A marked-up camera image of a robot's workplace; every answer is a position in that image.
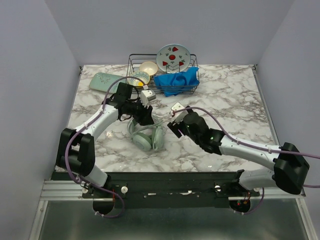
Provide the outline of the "mint green headphones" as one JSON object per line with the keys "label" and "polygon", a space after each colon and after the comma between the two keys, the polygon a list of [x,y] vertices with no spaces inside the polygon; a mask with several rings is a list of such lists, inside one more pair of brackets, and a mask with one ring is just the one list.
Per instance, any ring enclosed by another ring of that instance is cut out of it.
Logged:
{"label": "mint green headphones", "polygon": [[154,117],[152,125],[146,125],[138,129],[138,123],[131,119],[127,124],[127,131],[133,144],[144,152],[159,150],[164,145],[163,121]]}

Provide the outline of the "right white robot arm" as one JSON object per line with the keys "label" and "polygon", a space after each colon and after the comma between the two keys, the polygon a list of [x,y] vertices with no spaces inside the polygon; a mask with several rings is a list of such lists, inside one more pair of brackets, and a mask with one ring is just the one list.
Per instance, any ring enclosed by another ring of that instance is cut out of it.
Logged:
{"label": "right white robot arm", "polygon": [[264,145],[234,137],[223,129],[210,128],[203,117],[191,109],[173,114],[168,128],[178,137],[187,136],[210,154],[241,158],[263,166],[263,169],[243,171],[230,183],[230,191],[241,196],[255,188],[278,187],[299,195],[310,165],[295,145]]}

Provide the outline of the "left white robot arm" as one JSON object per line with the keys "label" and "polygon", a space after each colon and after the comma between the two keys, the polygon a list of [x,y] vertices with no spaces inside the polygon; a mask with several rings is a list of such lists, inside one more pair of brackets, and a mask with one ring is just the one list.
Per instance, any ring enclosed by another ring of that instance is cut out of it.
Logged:
{"label": "left white robot arm", "polygon": [[133,89],[132,85],[119,83],[116,92],[103,100],[91,118],[75,129],[65,128],[60,135],[56,166],[67,170],[77,184],[81,180],[93,184],[93,191],[101,198],[110,194],[111,178],[95,164],[95,141],[122,115],[132,117],[142,126],[154,123],[149,102],[156,94],[145,85],[139,96],[132,99]]}

